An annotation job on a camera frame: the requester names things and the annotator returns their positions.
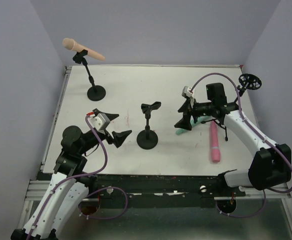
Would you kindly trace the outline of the teal toy microphone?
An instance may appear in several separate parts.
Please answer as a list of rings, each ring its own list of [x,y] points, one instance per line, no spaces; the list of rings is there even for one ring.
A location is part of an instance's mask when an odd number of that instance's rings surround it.
[[[191,123],[192,127],[196,127],[197,125],[202,124],[202,122],[210,120],[210,119],[211,119],[211,117],[209,117],[209,116],[202,116],[202,117],[199,117],[197,119],[197,123],[195,123],[194,120],[191,120],[190,123]],[[186,132],[188,132],[188,130],[178,128],[175,133],[176,133],[176,135],[179,136],[179,135],[186,133]]]

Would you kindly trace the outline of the beige toy microphone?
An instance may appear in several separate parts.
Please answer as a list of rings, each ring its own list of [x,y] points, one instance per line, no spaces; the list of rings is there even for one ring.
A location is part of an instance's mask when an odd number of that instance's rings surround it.
[[[94,58],[96,60],[99,60],[99,61],[104,61],[105,60],[105,57],[102,54],[100,54],[100,53],[98,53],[98,52],[96,52],[96,51],[94,51],[94,50],[92,50],[92,49],[90,49],[88,47],[85,47],[85,46],[83,46],[83,45],[81,45],[79,43],[77,43],[72,38],[63,39],[62,44],[63,44],[64,48],[66,48],[66,49],[68,49],[70,51],[74,51],[74,52],[80,53],[81,51],[86,50],[88,52],[88,56],[89,57],[92,57],[92,58]]]

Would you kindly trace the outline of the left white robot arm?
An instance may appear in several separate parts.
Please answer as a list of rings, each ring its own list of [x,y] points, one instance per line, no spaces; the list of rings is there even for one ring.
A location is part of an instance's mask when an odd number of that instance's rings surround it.
[[[90,128],[83,133],[78,126],[71,125],[62,133],[62,150],[56,160],[49,186],[37,209],[21,228],[11,235],[13,240],[56,240],[65,223],[79,203],[88,196],[89,189],[95,187],[97,174],[83,171],[87,162],[86,153],[95,146],[105,148],[103,141],[119,148],[131,130],[109,133],[106,128],[118,118],[94,109],[86,114],[85,121]]]

